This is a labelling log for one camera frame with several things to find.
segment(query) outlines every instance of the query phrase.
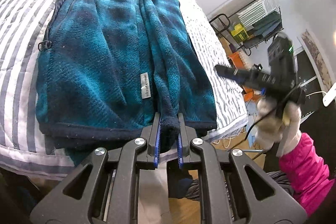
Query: gloved hand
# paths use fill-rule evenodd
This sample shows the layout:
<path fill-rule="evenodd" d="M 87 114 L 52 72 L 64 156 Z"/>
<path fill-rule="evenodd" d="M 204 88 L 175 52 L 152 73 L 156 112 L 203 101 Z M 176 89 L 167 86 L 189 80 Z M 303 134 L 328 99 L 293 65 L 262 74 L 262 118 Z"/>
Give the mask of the gloved hand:
<path fill-rule="evenodd" d="M 258 115 L 256 121 L 265 116 L 275 106 L 276 101 L 273 99 L 260 99 L 257 104 Z M 301 121 L 300 107 L 293 102 L 288 102 L 283 113 L 283 120 L 285 122 L 277 118 L 274 111 L 256 124 L 256 142 L 264 149 L 271 149 L 274 143 L 281 141 L 285 131 L 288 131 L 288 138 L 285 142 L 284 149 L 278 156 L 291 152 L 301 139 L 301 132 L 299 130 Z"/>

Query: pink sleeve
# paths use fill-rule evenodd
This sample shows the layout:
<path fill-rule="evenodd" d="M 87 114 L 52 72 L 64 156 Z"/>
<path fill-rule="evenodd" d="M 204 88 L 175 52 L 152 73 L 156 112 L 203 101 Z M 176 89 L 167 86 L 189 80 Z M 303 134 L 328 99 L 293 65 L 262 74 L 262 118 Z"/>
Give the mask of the pink sleeve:
<path fill-rule="evenodd" d="M 315 153 L 313 140 L 303 133 L 299 144 L 279 159 L 282 172 L 286 173 L 294 198 L 310 216 L 320 206 L 335 180 L 329 180 L 329 168 L 323 158 Z"/>

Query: white and gray striped blanket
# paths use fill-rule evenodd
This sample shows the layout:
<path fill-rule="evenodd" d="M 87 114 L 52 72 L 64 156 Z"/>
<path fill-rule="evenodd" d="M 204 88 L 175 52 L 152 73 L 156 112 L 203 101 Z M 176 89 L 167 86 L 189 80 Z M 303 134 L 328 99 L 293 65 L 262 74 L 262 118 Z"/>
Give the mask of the white and gray striped blanket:
<path fill-rule="evenodd" d="M 240 87 L 221 79 L 216 64 L 228 64 L 225 52 L 195 0 L 180 0 L 181 12 L 200 63 L 212 84 L 218 128 L 213 141 L 237 134 L 247 123 Z M 35 117 L 37 45 L 42 41 L 55 0 L 0 0 L 0 166 L 18 174 L 62 179 L 74 167 L 63 149 L 54 149 Z M 176 150 L 161 160 L 176 157 Z"/>

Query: metal screw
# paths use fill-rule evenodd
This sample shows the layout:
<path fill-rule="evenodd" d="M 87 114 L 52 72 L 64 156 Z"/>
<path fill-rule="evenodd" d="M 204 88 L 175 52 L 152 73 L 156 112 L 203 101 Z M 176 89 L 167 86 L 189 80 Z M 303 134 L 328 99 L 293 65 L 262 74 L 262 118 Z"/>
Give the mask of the metal screw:
<path fill-rule="evenodd" d="M 97 156 L 104 155 L 104 154 L 105 154 L 105 149 L 102 148 L 102 147 L 98 147 L 98 148 L 96 148 L 96 150 L 94 151 L 94 153 L 95 153 Z"/>
<path fill-rule="evenodd" d="M 240 157 L 243 154 L 243 152 L 240 149 L 234 149 L 232 150 L 232 154 L 233 156 Z"/>
<path fill-rule="evenodd" d="M 143 144 L 145 143 L 145 139 L 143 139 L 143 138 L 136 138 L 136 139 L 134 140 L 134 142 L 135 142 L 135 144 L 137 144 L 137 145 L 143 145 Z"/>
<path fill-rule="evenodd" d="M 203 140 L 200 138 L 194 138 L 192 142 L 194 145 L 201 145 L 203 143 Z"/>

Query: zipper pull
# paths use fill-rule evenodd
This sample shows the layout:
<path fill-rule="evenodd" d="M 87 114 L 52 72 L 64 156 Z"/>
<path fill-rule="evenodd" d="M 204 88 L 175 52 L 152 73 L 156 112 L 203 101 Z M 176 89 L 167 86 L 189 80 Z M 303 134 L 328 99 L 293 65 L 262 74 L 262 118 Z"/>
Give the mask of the zipper pull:
<path fill-rule="evenodd" d="M 44 50 L 50 49 L 51 45 L 52 42 L 50 40 L 44 40 L 38 44 L 37 48 L 39 49 L 40 52 L 42 52 Z"/>

